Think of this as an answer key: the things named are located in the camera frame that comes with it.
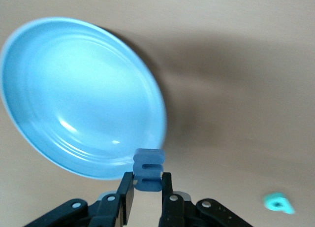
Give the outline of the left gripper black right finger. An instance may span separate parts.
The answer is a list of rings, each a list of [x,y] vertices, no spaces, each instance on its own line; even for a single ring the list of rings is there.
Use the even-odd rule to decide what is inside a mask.
[[[251,224],[218,201],[205,198],[193,204],[190,195],[173,191],[171,173],[162,175],[160,227],[250,227]]]

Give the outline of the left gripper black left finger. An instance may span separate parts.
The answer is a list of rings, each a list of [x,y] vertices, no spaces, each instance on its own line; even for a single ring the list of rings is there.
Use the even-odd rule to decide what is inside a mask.
[[[133,173],[126,172],[116,192],[102,194],[92,205],[71,199],[28,227],[123,227],[127,225],[134,197]]]

